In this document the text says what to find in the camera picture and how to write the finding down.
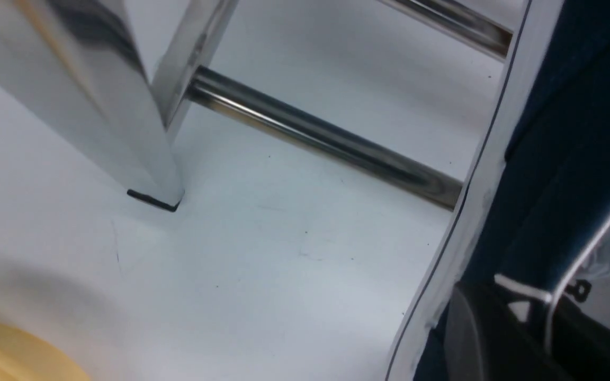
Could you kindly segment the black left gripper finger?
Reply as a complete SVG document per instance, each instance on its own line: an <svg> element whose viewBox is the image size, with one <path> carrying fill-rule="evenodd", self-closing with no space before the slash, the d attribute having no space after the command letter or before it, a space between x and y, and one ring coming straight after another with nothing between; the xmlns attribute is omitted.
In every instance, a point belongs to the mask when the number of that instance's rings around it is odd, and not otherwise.
<svg viewBox="0 0 610 381"><path fill-rule="evenodd" d="M610 330L566 297L552 340L548 354L491 287L455 285L444 344L450 380L610 380Z"/></svg>

